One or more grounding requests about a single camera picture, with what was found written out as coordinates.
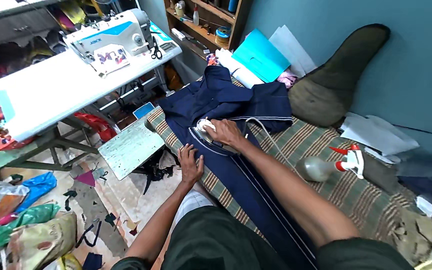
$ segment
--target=person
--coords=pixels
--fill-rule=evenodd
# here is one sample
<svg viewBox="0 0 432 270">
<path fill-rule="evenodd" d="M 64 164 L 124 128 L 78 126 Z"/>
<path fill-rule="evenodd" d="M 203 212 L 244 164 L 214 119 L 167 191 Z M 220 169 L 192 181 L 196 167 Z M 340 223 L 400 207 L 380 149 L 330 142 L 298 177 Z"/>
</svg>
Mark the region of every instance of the person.
<svg viewBox="0 0 432 270">
<path fill-rule="evenodd" d="M 361 238 L 343 212 L 288 167 L 244 138 L 235 122 L 224 119 L 211 120 L 211 123 L 216 131 L 205 126 L 207 133 L 215 141 L 244 155 L 288 214 L 307 232 L 318 248 L 316 260 L 319 269 L 412 269 L 392 246 Z M 225 209 L 213 206 L 192 190 L 203 175 L 204 167 L 204 157 L 195 159 L 196 151 L 193 145 L 184 145 L 178 150 L 181 183 L 139 232 L 125 257 L 112 269 L 150 269 L 165 244 L 173 220 L 177 224 L 165 252 L 163 270 L 297 268 L 286 265 L 263 238 Z"/>
</svg>

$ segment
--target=white sewing machine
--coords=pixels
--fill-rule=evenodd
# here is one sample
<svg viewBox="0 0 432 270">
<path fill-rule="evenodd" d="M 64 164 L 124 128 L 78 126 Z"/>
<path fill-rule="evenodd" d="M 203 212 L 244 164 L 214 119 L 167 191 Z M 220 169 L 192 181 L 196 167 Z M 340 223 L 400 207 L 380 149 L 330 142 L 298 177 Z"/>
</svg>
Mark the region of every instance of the white sewing machine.
<svg viewBox="0 0 432 270">
<path fill-rule="evenodd" d="M 81 30 L 63 36 L 63 40 L 86 63 L 95 60 L 94 51 L 117 44 L 131 55 L 148 51 L 153 48 L 150 31 L 151 22 L 146 12 L 140 9 L 130 9 Z"/>
</svg>

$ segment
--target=hand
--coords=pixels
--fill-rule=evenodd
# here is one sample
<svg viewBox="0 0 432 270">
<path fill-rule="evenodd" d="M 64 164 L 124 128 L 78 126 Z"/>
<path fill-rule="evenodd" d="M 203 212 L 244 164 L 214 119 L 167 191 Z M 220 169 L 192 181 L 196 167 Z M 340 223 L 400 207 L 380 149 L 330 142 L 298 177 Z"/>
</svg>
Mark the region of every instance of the hand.
<svg viewBox="0 0 432 270">
<path fill-rule="evenodd" d="M 234 121 L 228 119 L 223 119 L 221 121 L 213 119 L 211 123 L 216 128 L 216 131 L 209 126 L 203 126 L 203 128 L 215 141 L 237 149 L 237 147 L 246 140 Z"/>
<path fill-rule="evenodd" d="M 205 164 L 203 155 L 199 156 L 199 162 L 196 165 L 195 152 L 198 149 L 193 149 L 193 144 L 186 144 L 177 150 L 177 160 L 181 164 L 182 181 L 181 183 L 187 184 L 190 188 L 201 179 Z"/>
</svg>

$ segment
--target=navy blue jacket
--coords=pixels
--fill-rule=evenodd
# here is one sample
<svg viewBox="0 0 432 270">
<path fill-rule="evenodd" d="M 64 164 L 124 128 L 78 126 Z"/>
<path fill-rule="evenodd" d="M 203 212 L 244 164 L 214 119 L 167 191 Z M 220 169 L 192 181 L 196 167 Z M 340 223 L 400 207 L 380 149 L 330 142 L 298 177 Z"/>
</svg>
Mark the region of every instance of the navy blue jacket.
<svg viewBox="0 0 432 270">
<path fill-rule="evenodd" d="M 262 232 L 290 268 L 315 268 L 315 247 L 306 232 L 279 204 L 262 177 L 249 161 L 221 149 L 195 135 L 191 127 L 199 119 L 231 119 L 243 129 L 245 120 L 260 120 L 269 132 L 292 125 L 288 91 L 283 83 L 256 84 L 252 89 L 231 82 L 227 68 L 208 66 L 201 81 L 159 101 L 165 120 L 184 145 L 194 144 L 197 155 L 224 184 L 232 197 Z M 259 147 L 249 129 L 248 139 Z"/>
</svg>

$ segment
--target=spray bottle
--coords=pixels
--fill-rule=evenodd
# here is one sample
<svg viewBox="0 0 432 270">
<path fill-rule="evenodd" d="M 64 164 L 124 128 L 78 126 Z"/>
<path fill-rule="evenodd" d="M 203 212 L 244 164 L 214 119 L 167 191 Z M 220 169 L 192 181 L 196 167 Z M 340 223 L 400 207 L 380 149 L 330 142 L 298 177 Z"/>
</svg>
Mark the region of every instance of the spray bottle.
<svg viewBox="0 0 432 270">
<path fill-rule="evenodd" d="M 198 12 L 198 6 L 194 4 L 194 13 L 192 14 L 192 23 L 195 26 L 199 25 L 199 12 Z"/>
<path fill-rule="evenodd" d="M 323 161 L 317 156 L 308 156 L 296 163 L 299 175 L 308 181 L 324 182 L 335 172 L 352 171 L 359 179 L 363 179 L 364 160 L 359 146 L 353 144 L 351 150 L 329 148 L 345 155 L 346 161 Z"/>
</svg>

